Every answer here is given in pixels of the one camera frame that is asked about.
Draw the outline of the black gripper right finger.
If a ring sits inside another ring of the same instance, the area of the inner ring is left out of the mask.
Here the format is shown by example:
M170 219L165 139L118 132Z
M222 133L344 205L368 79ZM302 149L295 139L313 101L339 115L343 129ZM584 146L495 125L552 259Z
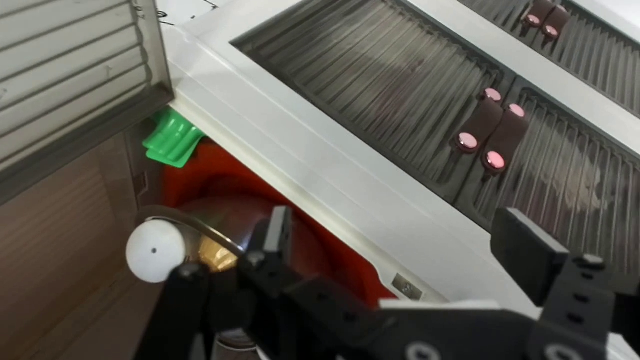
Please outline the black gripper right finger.
M518 207L495 216L491 247L518 288L543 307L564 299L563 270L570 252Z

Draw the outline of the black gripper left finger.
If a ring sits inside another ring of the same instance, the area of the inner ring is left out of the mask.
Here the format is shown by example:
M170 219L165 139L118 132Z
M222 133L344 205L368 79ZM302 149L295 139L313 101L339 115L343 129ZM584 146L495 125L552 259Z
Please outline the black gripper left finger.
M258 270L271 256L277 259L290 258L292 210L277 205L272 214L263 219L246 247L244 259L253 270Z

